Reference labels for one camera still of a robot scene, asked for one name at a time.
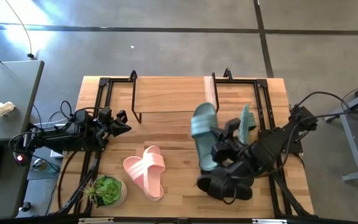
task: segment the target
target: concrete floor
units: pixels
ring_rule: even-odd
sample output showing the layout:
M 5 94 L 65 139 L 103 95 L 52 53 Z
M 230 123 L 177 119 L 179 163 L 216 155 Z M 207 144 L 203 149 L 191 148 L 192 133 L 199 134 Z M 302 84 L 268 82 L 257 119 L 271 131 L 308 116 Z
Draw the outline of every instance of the concrete floor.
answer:
M 0 22 L 17 23 L 0 1 Z M 192 27 L 257 29 L 253 0 L 99 0 L 14 1 L 26 24 L 96 27 Z M 358 30 L 358 0 L 259 0 L 266 29 Z M 62 100 L 72 105 L 84 75 L 209 75 L 230 67 L 236 77 L 266 77 L 259 34 L 164 32 L 29 31 L 33 51 L 45 62 L 35 104 L 46 121 Z M 343 96 L 358 87 L 358 35 L 266 36 L 274 77 L 285 79 L 295 104 L 312 91 Z M 29 45 L 19 26 L 0 30 L 0 59 L 27 60 Z M 339 103 L 315 96 L 305 105 L 314 113 L 331 112 Z M 340 121 L 319 122 L 302 141 L 306 175 L 315 213 L 358 221 L 358 181 L 341 175 L 356 165 Z M 50 179 L 30 181 L 26 199 L 31 215 L 46 212 Z

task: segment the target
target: metal rack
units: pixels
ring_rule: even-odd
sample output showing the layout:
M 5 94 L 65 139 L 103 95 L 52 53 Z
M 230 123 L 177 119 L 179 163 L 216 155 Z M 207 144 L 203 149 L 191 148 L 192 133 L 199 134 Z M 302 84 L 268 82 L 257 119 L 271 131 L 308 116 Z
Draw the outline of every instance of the metal rack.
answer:
M 215 89 L 215 95 L 216 95 L 217 110 L 219 109 L 218 91 L 216 88 L 217 84 L 219 84 L 219 83 L 250 84 L 254 87 L 260 129 L 266 130 L 260 89 L 262 89 L 262 91 L 264 93 L 264 100 L 266 102 L 266 109 L 267 109 L 270 128 L 275 127 L 272 104 L 271 104 L 270 95 L 269 95 L 269 87 L 267 85 L 266 79 L 235 79 L 235 78 L 233 78 L 232 73 L 229 68 L 225 69 L 224 75 L 223 75 L 223 77 L 227 78 L 227 79 L 222 79 L 222 78 L 216 79 L 215 73 L 212 73 L 211 76 L 214 79 L 214 89 Z M 129 78 L 100 78 L 98 93 L 97 93 L 96 101 L 95 101 L 95 105 L 94 105 L 95 109 L 93 111 L 94 116 L 95 116 L 95 114 L 98 113 L 97 108 L 99 108 L 99 106 L 101 104 L 102 92 L 105 88 L 107 88 L 107 96 L 106 96 L 106 101 L 104 102 L 104 106 L 108 106 L 108 105 L 110 105 L 111 95 L 112 95 L 112 87 L 113 87 L 114 83 L 133 83 L 134 87 L 133 87 L 133 92 L 132 92 L 132 112 L 134 113 L 137 121 L 140 123 L 142 116 L 140 114 L 138 117 L 134 111 L 136 79 L 137 79 L 137 74 L 136 74 L 135 70 L 133 70 L 131 72 Z M 100 156 L 101 156 L 101 153 L 96 152 L 95 158 L 100 159 Z M 80 181 L 82 181 L 85 178 L 87 167 L 89 166 L 89 162 L 90 162 L 90 157 L 91 157 L 91 153 L 86 152 L 85 157 L 84 157 L 84 162 L 83 162 L 83 168 L 81 171 Z M 278 165 L 280 165 L 281 162 L 282 161 L 280 159 L 277 160 Z M 286 185 L 283 170 L 280 170 L 279 174 L 280 174 L 280 177 L 282 178 L 284 184 Z M 280 207 L 278 206 L 278 195 L 277 195 L 275 181 L 274 181 L 272 175 L 269 175 L 268 181 L 269 181 L 269 187 L 270 187 L 270 194 L 272 197 L 272 207 L 273 207 L 273 211 L 274 211 L 274 216 L 275 216 L 275 218 L 277 218 L 279 215 L 282 215 L 283 213 L 280 211 Z M 284 206 L 285 206 L 284 214 L 291 215 L 292 214 L 291 206 L 285 197 L 284 197 Z M 80 214 L 80 200 L 78 200 L 76 202 L 75 213 Z M 91 215 L 91 203 L 89 200 L 87 201 L 85 213 L 89 216 Z M 149 218 L 149 217 L 117 217 L 116 219 L 119 219 L 120 221 L 128 221 L 128 222 L 136 222 L 138 220 L 143 220 L 143 221 L 148 221 L 148 222 L 157 222 L 157 221 L 161 220 L 161 218 Z M 192 218 L 191 220 L 193 220 L 192 222 L 222 222 L 222 221 L 226 222 L 226 221 L 228 221 L 227 219 L 221 219 L 221 218 L 220 219 L 216 219 L 216 218 L 195 218 L 194 219 L 194 218 Z M 230 222 L 248 222 L 250 220 L 252 220 L 252 219 L 237 218 L 237 219 L 232 219 L 232 220 L 230 219 Z

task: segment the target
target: succulent plant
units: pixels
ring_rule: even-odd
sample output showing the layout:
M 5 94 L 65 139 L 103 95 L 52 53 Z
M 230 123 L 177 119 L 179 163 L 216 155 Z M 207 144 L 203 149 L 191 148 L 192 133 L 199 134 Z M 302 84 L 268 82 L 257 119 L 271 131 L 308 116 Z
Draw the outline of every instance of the succulent plant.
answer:
M 119 180 L 101 176 L 98 177 L 92 186 L 87 186 L 84 189 L 85 197 L 96 203 L 98 206 L 110 205 L 121 196 L 122 184 Z

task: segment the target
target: wooden table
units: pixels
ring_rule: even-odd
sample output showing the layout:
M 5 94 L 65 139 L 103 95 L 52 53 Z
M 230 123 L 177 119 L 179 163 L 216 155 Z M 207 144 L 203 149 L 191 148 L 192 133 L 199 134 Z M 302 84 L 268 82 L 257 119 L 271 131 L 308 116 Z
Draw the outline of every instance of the wooden table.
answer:
M 84 77 L 77 109 L 94 106 L 100 77 Z M 288 99 L 284 81 L 281 78 L 268 78 L 268 88 L 272 102 L 276 126 L 288 122 Z M 263 92 L 260 91 L 265 109 Z M 218 84 L 220 109 L 219 127 L 226 121 L 240 117 L 245 104 L 250 105 L 258 121 L 254 88 L 248 84 Z M 196 179 L 200 174 L 195 144 L 190 134 L 190 112 L 146 113 L 142 124 L 138 124 L 131 113 L 132 84 L 115 83 L 112 89 L 110 107 L 115 114 L 126 110 L 128 125 L 132 130 L 116 138 L 110 137 L 106 151 L 102 153 L 99 174 L 115 175 L 128 187 L 128 196 L 118 208 L 94 208 L 92 216 L 109 217 L 203 217 L 203 218 L 252 218 L 273 217 L 272 199 L 267 177 L 255 180 L 252 186 L 253 197 L 248 201 L 236 200 L 232 205 L 215 200 L 199 190 Z M 257 128 L 250 132 L 250 139 L 257 137 Z M 122 168 L 122 162 L 129 156 L 142 156 L 144 149 L 157 145 L 165 158 L 166 171 L 162 175 L 165 195 L 161 201 L 151 202 L 136 186 Z M 68 164 L 62 182 L 62 203 L 65 203 L 78 185 L 83 153 L 77 153 Z M 299 158 L 290 155 L 285 166 L 287 185 L 304 208 L 313 213 L 305 172 Z M 283 209 L 281 192 L 278 192 L 280 208 Z M 51 212 L 57 210 L 55 194 Z

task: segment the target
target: black metal frame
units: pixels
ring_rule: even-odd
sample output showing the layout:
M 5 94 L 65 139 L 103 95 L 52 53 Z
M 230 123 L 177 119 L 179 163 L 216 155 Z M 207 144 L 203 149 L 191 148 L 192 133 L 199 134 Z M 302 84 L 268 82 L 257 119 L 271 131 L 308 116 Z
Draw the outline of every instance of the black metal frame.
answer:
M 216 77 L 215 77 L 215 73 L 212 73 L 212 78 L 214 80 L 214 90 L 215 90 L 215 100 L 216 100 L 216 112 L 218 112 L 219 110 L 219 97 L 218 97 L 218 90 L 216 88 Z M 133 114 L 135 115 L 135 118 L 137 120 L 137 122 L 139 124 L 142 123 L 142 113 L 139 112 L 139 116 L 137 116 L 136 112 L 135 112 L 135 100 L 136 100 L 136 80 L 137 80 L 137 74 L 136 71 L 133 70 L 130 77 L 129 77 L 130 81 L 133 81 L 134 83 L 134 89 L 132 91 L 132 106 L 131 106 L 131 110 L 133 112 Z
M 223 75 L 223 77 L 225 77 L 227 79 L 216 79 L 215 73 L 212 73 L 212 77 L 214 79 L 214 89 L 215 89 L 217 110 L 219 109 L 218 89 L 216 87 L 217 83 L 253 84 L 254 92 L 255 92 L 255 100 L 256 100 L 256 104 L 257 104 L 257 112 L 258 112 L 259 123 L 260 123 L 260 129 L 261 130 L 266 129 L 265 119 L 264 119 L 264 111 L 262 108 L 262 101 L 261 101 L 261 96 L 260 96 L 260 88 L 262 88 L 263 93 L 264 93 L 270 128 L 275 127 L 273 109 L 272 109 L 272 104 L 271 104 L 270 95 L 269 95 L 269 87 L 267 85 L 266 79 L 237 79 L 236 80 L 236 79 L 233 79 L 232 73 L 229 68 L 225 69 L 224 75 Z M 136 74 L 135 70 L 133 70 L 131 72 L 129 78 L 100 78 L 98 93 L 96 95 L 96 101 L 95 101 L 95 105 L 94 105 L 95 109 L 93 111 L 93 116 L 94 117 L 97 116 L 97 113 L 99 110 L 98 108 L 101 104 L 101 97 L 103 94 L 103 89 L 105 87 L 107 87 L 108 89 L 107 89 L 106 101 L 104 102 L 104 106 L 109 106 L 110 101 L 111 101 L 111 95 L 112 95 L 112 86 L 114 85 L 114 83 L 133 83 L 132 112 L 135 115 L 137 121 L 139 123 L 141 123 L 142 114 L 140 113 L 139 117 L 138 117 L 134 111 L 136 80 L 137 80 L 137 74 Z M 96 152 L 95 157 L 100 159 L 100 156 L 101 156 L 101 153 Z M 80 182 L 85 178 L 86 171 L 88 170 L 90 158 L 91 158 L 91 153 L 86 152 L 85 157 L 84 157 L 82 171 L 81 171 Z M 93 179 L 96 178 L 96 175 L 98 173 L 97 172 L 98 168 L 99 167 L 97 166 L 95 176 Z M 280 177 L 283 179 L 284 184 L 286 184 L 283 170 L 280 170 Z M 273 206 L 274 217 L 278 217 L 279 215 L 282 215 L 283 213 L 281 212 L 280 207 L 278 205 L 278 196 L 277 196 L 277 189 L 276 189 L 275 181 L 274 181 L 272 175 L 269 175 L 268 180 L 269 180 L 270 194 L 272 196 L 272 206 Z M 291 215 L 292 214 L 291 206 L 285 197 L 284 197 L 284 206 L 285 206 L 285 214 Z M 80 200 L 78 200 L 75 204 L 75 213 L 79 213 L 79 212 L 80 212 Z M 86 204 L 85 213 L 87 213 L 88 215 L 91 214 L 91 204 L 90 204 L 89 200 L 87 201 L 87 204 Z

